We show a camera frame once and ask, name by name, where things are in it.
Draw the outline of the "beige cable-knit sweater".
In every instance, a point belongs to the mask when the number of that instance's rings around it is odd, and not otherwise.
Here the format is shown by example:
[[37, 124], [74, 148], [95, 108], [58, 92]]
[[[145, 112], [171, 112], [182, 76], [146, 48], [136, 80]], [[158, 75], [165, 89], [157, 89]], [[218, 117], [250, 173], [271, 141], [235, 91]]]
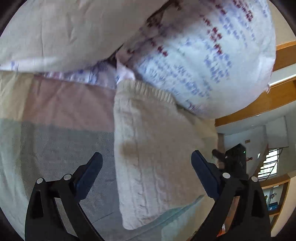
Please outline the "beige cable-knit sweater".
[[188, 206], [205, 190], [191, 164], [211, 160], [214, 120], [179, 108], [172, 95], [142, 81], [119, 82], [114, 99], [114, 158], [123, 227], [134, 230]]

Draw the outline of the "wooden shelf unit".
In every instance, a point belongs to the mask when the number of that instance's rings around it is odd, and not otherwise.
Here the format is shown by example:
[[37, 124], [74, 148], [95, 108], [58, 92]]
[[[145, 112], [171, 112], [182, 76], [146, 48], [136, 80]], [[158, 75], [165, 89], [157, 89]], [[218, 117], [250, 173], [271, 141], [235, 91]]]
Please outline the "wooden shelf unit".
[[260, 185], [265, 196], [271, 229], [274, 229], [287, 198], [290, 176], [284, 174], [272, 179], [261, 179]]

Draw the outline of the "black device with green light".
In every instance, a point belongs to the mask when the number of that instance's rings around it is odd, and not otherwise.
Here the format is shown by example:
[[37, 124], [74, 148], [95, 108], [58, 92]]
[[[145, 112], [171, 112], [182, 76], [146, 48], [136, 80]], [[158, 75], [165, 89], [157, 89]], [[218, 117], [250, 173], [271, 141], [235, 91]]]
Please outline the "black device with green light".
[[225, 153], [213, 149], [212, 154], [224, 164], [224, 172], [229, 173], [230, 176], [237, 179], [248, 179], [246, 171], [246, 148], [242, 144], [235, 145]]

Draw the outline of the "green and cream bedsheet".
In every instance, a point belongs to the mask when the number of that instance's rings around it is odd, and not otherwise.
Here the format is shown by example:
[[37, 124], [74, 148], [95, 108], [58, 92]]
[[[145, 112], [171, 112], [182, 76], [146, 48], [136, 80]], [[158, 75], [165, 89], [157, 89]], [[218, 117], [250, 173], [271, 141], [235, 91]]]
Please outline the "green and cream bedsheet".
[[105, 240], [186, 240], [204, 221], [213, 200], [165, 213], [136, 230], [122, 226], [113, 156], [112, 89], [1, 72], [1, 210], [25, 235], [36, 180], [58, 180], [95, 152], [103, 168], [81, 206]]

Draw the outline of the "white floral pillow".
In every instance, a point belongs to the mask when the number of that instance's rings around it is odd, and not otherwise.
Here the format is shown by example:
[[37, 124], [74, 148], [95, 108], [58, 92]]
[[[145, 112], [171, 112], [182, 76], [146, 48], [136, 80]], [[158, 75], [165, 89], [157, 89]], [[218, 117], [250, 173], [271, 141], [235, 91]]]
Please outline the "white floral pillow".
[[179, 1], [151, 18], [116, 54], [138, 80], [192, 113], [235, 113], [269, 87], [275, 29], [266, 1]]

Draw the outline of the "pink floral pillow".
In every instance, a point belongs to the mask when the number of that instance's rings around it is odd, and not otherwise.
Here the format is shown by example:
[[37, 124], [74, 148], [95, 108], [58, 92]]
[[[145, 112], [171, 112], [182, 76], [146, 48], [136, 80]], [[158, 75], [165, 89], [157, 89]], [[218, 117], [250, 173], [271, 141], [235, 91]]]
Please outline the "pink floral pillow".
[[1, 34], [1, 70], [116, 88], [108, 58], [165, 1], [26, 1]]

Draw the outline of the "wooden bed frame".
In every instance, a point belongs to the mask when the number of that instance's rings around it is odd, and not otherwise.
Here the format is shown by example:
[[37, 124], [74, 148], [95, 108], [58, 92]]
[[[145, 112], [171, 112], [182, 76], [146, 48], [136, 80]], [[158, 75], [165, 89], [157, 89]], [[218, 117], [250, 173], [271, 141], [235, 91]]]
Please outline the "wooden bed frame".
[[215, 126], [241, 121], [295, 101], [295, 41], [276, 46], [270, 88], [254, 102], [231, 115], [215, 120]]

